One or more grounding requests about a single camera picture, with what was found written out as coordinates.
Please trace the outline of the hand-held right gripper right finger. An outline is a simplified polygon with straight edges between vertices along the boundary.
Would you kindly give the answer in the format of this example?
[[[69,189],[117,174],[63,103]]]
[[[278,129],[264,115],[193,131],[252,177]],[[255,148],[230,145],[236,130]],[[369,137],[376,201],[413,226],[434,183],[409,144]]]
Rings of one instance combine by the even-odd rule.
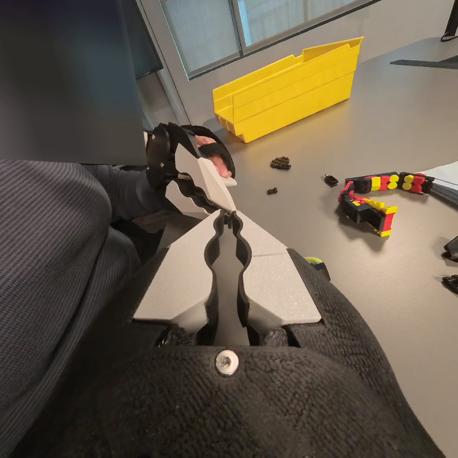
[[[240,323],[251,329],[318,323],[321,314],[288,248],[242,212],[232,213]]]

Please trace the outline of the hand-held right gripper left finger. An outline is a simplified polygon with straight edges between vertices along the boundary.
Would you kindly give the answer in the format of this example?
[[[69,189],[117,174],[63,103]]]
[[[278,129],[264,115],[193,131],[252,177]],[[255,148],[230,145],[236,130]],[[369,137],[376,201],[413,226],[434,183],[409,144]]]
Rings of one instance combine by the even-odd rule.
[[[218,210],[173,242],[161,261],[133,319],[172,324],[194,334],[214,333],[219,299],[213,268],[226,212]]]

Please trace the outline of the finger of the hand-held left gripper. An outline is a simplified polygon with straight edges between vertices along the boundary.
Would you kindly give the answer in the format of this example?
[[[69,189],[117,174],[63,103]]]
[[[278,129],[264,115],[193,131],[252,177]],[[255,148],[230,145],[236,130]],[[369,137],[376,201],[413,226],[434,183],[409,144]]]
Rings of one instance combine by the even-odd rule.
[[[208,216],[219,211],[205,195],[195,186],[191,177],[177,177],[165,185],[165,200],[170,209],[186,216]]]
[[[191,178],[194,186],[203,191],[209,202],[220,209],[236,211],[226,183],[211,160],[195,157],[183,145],[178,145],[175,151],[175,167],[179,174]]]

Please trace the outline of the red black yellow lego snake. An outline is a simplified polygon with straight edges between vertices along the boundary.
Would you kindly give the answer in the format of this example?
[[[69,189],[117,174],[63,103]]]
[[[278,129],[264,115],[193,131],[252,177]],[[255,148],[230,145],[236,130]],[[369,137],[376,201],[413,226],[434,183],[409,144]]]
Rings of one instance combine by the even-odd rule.
[[[430,194],[435,178],[424,173],[388,172],[345,179],[338,203],[343,214],[355,224],[368,224],[379,237],[389,237],[397,206],[368,198],[370,192],[402,190]]]

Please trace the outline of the lego instruction booklet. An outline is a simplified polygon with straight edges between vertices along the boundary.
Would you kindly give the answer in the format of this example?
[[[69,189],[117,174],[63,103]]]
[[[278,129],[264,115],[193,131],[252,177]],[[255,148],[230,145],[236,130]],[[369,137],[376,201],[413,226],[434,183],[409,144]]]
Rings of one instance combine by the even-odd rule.
[[[441,165],[424,170],[425,175],[434,178],[432,191],[442,198],[455,204],[458,203],[458,162]]]

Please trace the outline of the person's left hand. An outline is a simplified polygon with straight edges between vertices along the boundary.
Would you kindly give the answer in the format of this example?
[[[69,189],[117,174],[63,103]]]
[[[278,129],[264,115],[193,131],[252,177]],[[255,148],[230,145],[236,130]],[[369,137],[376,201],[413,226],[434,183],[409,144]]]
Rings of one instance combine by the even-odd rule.
[[[203,135],[196,135],[195,140],[203,157],[209,159],[213,163],[218,174],[223,178],[231,178],[232,165],[227,159],[226,150],[223,146],[213,138]]]

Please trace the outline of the yellow plastic bin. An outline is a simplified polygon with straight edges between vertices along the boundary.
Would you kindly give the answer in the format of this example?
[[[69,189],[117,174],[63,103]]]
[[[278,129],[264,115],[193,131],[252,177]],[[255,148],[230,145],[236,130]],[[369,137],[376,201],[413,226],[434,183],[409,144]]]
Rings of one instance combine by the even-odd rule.
[[[249,143],[348,100],[363,39],[303,49],[213,89],[215,118]]]

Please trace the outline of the person's grey ribbed pants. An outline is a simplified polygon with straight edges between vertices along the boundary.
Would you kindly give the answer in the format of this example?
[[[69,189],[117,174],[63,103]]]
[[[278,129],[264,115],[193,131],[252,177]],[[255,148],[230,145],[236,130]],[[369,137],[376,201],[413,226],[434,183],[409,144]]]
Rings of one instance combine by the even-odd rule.
[[[104,167],[1,160],[1,457],[55,390],[111,295],[140,266],[111,226]]]

